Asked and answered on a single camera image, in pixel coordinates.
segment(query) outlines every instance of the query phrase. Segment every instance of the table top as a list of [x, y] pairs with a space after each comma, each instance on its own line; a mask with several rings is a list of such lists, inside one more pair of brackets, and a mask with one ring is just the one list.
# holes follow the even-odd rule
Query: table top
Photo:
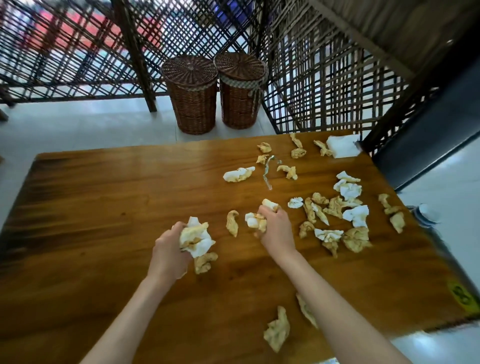
[[[134, 362], [302, 364], [332, 357], [321, 332], [302, 316], [294, 287], [243, 221], [264, 198], [288, 212], [296, 246], [316, 271], [387, 337], [466, 317], [447, 288], [453, 273], [408, 210], [402, 234], [390, 225], [378, 194], [403, 204], [371, 158], [321, 157], [313, 144], [346, 133], [297, 134], [307, 150], [300, 159], [290, 157], [295, 146], [288, 135], [37, 156], [0, 235], [0, 362], [79, 362], [145, 277], [155, 239], [189, 216], [209, 223], [218, 260], [201, 275], [191, 266], [174, 285]], [[263, 166], [255, 164], [260, 142], [297, 167], [296, 181], [272, 163], [273, 189], [267, 189]], [[245, 181], [222, 179], [254, 165]], [[312, 232], [298, 238], [305, 212], [287, 202], [314, 192], [338, 195], [332, 187], [343, 170], [361, 178], [373, 247], [356, 254], [339, 243], [334, 259]], [[237, 238], [225, 227], [234, 209]], [[328, 219], [332, 230], [352, 227]], [[263, 331], [278, 305], [291, 331], [275, 354]]]

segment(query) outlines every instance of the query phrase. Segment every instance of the white floor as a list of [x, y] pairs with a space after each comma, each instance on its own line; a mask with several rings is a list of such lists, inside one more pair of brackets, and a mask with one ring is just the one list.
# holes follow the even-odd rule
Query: white floor
[[[202, 139], [275, 134], [263, 110], [248, 130], [235, 131], [221, 122], [208, 134], [191, 136], [179, 131], [168, 97], [157, 98], [158, 112], [148, 112], [139, 99], [75, 101], [17, 105], [1, 108], [10, 116], [0, 123], [0, 226], [12, 207], [28, 169], [38, 153]], [[480, 288], [480, 245], [476, 218], [480, 212], [480, 141], [463, 149], [406, 188], [405, 204], [427, 203], [443, 216], [438, 230], [451, 252]], [[473, 363], [480, 356], [478, 324], [436, 334], [415, 333], [394, 340], [414, 363]]]

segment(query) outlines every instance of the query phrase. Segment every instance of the brown wicker basket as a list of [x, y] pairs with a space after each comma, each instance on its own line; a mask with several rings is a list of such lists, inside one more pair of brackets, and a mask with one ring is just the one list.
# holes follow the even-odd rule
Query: brown wicker basket
[[220, 53], [214, 63], [220, 74], [223, 123], [233, 129], [250, 128], [268, 77], [265, 64], [244, 53]]
[[213, 62], [196, 56], [170, 58], [162, 65], [162, 75], [180, 130], [187, 134], [212, 130], [218, 76]]

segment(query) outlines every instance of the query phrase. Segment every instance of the woven lid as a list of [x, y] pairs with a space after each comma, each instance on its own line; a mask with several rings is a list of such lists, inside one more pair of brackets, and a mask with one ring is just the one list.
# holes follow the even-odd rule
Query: woven lid
[[263, 63], [245, 53], [220, 53], [214, 58], [218, 71], [237, 81], [254, 81], [265, 74]]
[[205, 57], [178, 56], [166, 60], [162, 65], [162, 75], [179, 86], [195, 87], [216, 80], [218, 71], [211, 60]]

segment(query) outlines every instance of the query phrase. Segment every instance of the yellow sticker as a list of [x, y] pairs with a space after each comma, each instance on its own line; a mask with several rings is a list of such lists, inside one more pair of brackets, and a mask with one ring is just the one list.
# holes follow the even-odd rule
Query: yellow sticker
[[476, 314], [480, 312], [480, 303], [471, 295], [467, 289], [455, 280], [447, 282], [448, 289], [455, 300], [464, 308], [465, 311]]

